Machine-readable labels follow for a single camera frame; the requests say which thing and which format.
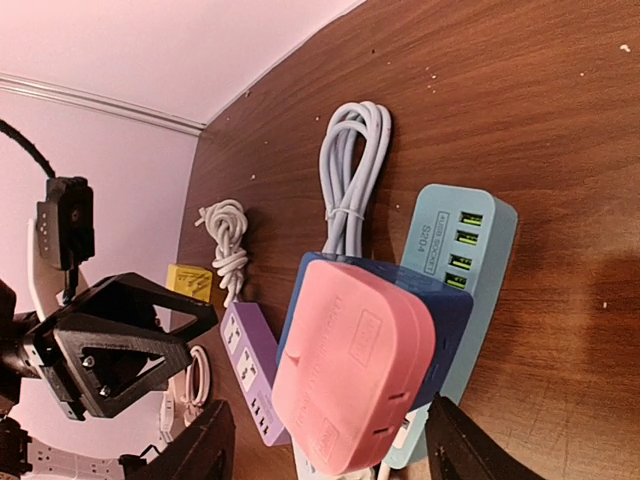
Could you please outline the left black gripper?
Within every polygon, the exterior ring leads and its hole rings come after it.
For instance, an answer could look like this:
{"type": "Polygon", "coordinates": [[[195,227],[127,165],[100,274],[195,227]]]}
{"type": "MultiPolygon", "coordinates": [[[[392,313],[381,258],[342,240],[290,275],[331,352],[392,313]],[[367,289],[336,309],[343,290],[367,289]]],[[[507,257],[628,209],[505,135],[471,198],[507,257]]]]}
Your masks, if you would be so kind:
{"type": "Polygon", "coordinates": [[[106,277],[45,321],[17,314],[1,285],[1,477],[53,479],[54,456],[10,418],[24,378],[45,382],[65,415],[113,418],[192,362],[214,307],[133,272],[106,277]]]}

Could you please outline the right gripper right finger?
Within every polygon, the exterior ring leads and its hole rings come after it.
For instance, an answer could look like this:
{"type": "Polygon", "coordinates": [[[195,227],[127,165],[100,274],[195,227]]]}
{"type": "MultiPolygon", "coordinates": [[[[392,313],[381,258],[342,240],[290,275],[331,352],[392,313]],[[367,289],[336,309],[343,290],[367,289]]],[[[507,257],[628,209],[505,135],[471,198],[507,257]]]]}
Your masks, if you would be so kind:
{"type": "Polygon", "coordinates": [[[426,444],[435,480],[543,480],[502,449],[451,399],[439,394],[429,408],[426,444]]]}

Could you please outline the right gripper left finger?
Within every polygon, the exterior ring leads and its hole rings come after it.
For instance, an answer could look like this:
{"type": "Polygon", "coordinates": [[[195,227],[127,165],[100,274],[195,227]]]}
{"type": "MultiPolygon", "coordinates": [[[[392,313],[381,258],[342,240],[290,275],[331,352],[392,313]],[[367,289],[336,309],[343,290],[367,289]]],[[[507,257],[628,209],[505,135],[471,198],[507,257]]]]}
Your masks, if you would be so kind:
{"type": "Polygon", "coordinates": [[[231,480],[235,452],[235,423],[229,403],[214,400],[148,463],[141,456],[121,455],[125,479],[231,480]]]}

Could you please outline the yellow cube socket adapter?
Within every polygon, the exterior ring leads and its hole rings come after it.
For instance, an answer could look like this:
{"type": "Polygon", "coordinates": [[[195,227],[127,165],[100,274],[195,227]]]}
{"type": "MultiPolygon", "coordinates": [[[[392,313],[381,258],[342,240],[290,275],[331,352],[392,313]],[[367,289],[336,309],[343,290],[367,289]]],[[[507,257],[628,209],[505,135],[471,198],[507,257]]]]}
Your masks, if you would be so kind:
{"type": "Polygon", "coordinates": [[[189,265],[170,264],[167,269],[166,288],[190,298],[209,302],[213,286],[213,273],[189,265]]]}

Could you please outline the purple power strip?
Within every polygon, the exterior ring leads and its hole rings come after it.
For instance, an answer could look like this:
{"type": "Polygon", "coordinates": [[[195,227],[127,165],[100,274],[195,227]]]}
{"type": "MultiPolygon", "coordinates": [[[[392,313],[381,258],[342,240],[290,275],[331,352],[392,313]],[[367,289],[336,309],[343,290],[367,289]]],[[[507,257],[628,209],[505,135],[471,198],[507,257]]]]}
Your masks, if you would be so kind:
{"type": "Polygon", "coordinates": [[[260,306],[232,302],[221,321],[220,336],[263,443],[289,445],[289,432],[272,404],[277,342],[260,306]]]}

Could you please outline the pink plug adapter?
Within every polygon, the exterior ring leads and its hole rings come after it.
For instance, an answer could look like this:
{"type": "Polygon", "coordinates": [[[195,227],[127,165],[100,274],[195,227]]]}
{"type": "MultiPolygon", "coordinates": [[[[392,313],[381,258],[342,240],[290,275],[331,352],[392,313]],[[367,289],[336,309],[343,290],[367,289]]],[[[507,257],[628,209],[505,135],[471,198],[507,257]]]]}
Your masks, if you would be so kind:
{"type": "Polygon", "coordinates": [[[305,271],[272,393],[292,440],[338,476],[383,460],[435,351],[416,295],[347,263],[305,271]]]}

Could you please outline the dark blue plug adapter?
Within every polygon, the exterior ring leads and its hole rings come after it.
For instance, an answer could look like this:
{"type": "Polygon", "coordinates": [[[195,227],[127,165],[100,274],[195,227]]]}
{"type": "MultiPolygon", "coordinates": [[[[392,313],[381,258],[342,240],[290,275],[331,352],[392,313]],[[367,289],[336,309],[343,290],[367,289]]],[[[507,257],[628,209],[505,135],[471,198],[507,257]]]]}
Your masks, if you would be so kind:
{"type": "Polygon", "coordinates": [[[284,353],[307,267],[315,260],[347,263],[361,267],[416,295],[426,305],[434,323],[436,346],[433,359],[412,408],[417,409],[429,404],[435,394],[441,390],[466,330],[473,307],[471,294],[405,266],[362,257],[307,252],[302,256],[299,264],[285,323],[278,342],[277,360],[280,360],[284,353]]]}

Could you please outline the teal usb power strip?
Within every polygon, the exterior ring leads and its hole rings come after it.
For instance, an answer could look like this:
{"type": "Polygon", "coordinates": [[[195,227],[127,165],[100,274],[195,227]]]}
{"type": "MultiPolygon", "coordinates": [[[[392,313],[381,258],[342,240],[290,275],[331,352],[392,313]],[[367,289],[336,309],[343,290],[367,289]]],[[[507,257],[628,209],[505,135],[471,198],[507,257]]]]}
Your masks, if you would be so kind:
{"type": "Polygon", "coordinates": [[[473,298],[473,309],[440,389],[458,404],[483,346],[511,255],[518,214],[479,189],[431,184],[417,197],[401,264],[473,298]]]}

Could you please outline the light blue power strip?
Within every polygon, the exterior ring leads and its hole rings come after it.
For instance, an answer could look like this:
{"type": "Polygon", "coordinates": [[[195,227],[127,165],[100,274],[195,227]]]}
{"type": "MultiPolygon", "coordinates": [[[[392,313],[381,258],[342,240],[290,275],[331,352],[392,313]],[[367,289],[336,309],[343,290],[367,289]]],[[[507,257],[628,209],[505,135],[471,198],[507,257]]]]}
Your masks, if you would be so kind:
{"type": "Polygon", "coordinates": [[[376,473],[372,468],[357,470],[341,475],[327,475],[315,468],[299,445],[292,441],[293,455],[299,480],[375,480],[376,473]]]}

